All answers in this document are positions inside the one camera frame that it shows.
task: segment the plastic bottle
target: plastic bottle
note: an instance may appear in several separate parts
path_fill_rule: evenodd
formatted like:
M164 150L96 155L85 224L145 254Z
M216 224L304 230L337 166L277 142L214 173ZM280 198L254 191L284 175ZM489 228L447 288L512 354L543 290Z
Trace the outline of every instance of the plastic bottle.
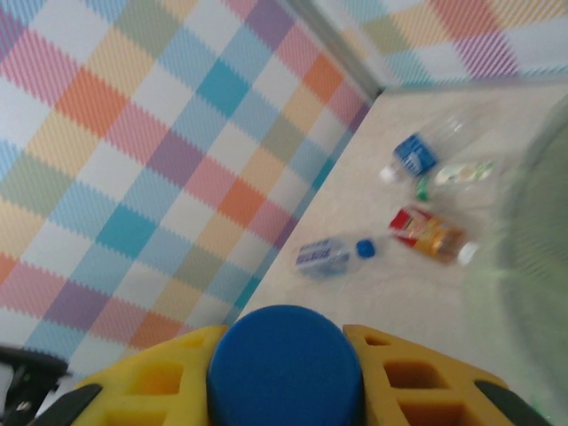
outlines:
M405 176L419 177L439 162L459 153L482 132L481 107L463 108L444 120L430 122L401 142L392 153L392 161L383 170L386 183Z
M389 229L392 237L445 264L457 261L465 266L479 249L464 229L414 206L401 209Z
M356 240L336 235L303 245L297 252L295 266L304 275L323 279L353 272L375 254L371 238Z
M461 209L486 207L496 201L502 160L471 160L436 168L412 184L417 201L451 200Z

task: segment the colorful checkered wall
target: colorful checkered wall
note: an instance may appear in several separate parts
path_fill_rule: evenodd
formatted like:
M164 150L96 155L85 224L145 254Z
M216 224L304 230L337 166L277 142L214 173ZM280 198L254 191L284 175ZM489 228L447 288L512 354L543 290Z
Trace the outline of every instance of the colorful checkered wall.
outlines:
M568 73L566 0L317 0L317 5L385 86Z
M367 110L276 0L0 0L0 343L233 321Z

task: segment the black object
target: black object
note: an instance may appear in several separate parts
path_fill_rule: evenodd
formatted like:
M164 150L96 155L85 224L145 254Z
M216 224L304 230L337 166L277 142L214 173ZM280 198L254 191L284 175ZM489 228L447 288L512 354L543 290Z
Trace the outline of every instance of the black object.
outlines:
M512 390L483 380L476 386L515 426L551 426Z
M13 378L6 394L3 426L26 425L36 417L43 400L67 375L67 362L52 355L0 346L0 364L10 366Z
M102 390L100 384L93 383L66 393L28 426L71 426Z

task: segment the blue bottle cap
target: blue bottle cap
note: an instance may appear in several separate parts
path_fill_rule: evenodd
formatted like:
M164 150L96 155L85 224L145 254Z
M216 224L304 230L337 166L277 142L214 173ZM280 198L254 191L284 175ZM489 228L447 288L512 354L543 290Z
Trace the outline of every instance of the blue bottle cap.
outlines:
M216 426L348 426L364 409L349 341L300 306L269 306L230 327L211 358L207 393Z
M364 259L373 257L376 254L375 245L371 240L357 241L355 248L357 249L357 254Z

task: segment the water bottle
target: water bottle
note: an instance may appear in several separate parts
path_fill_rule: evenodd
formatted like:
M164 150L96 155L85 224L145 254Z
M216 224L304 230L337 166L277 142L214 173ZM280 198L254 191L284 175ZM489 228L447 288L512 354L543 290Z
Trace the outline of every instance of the water bottle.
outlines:
M413 197L424 202L451 202L459 209L488 207L499 197L502 170L502 159L489 158L440 166L413 182Z
M426 174L480 136L482 117L478 106L464 108L444 120L427 124L394 149L392 161L381 170L381 178L392 183L405 176L416 178Z
M334 277L359 269L375 253L370 238L330 237L303 245L297 251L296 269L315 279Z

